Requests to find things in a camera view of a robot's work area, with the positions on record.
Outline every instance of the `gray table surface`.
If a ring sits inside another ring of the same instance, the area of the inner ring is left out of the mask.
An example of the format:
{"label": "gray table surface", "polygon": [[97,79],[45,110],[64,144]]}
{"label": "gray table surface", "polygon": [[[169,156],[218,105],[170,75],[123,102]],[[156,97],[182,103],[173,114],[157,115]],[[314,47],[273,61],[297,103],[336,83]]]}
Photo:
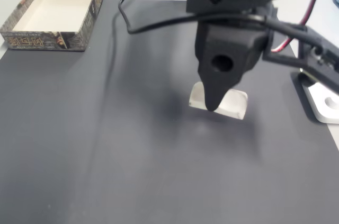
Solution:
{"label": "gray table surface", "polygon": [[[0,60],[0,223],[337,223],[339,154],[292,70],[244,76],[244,121],[190,108],[197,25],[129,36],[118,1],[84,53]],[[185,3],[126,10],[141,25]]]}

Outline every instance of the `white object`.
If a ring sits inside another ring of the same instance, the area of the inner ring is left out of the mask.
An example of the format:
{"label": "white object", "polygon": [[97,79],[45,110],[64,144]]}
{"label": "white object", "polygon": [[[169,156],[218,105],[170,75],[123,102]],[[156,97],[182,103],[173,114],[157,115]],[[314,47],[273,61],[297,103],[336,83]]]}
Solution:
{"label": "white object", "polygon": [[[230,89],[214,112],[242,120],[244,119],[247,110],[247,103],[248,97],[245,92]],[[205,91],[202,82],[197,82],[193,86],[190,96],[190,106],[207,110],[205,106]]]}
{"label": "white object", "polygon": [[318,121],[338,124],[339,96],[321,83],[316,83],[311,87],[303,86],[303,88]]}
{"label": "white object", "polygon": [[78,32],[90,3],[91,0],[34,0],[13,31]]}

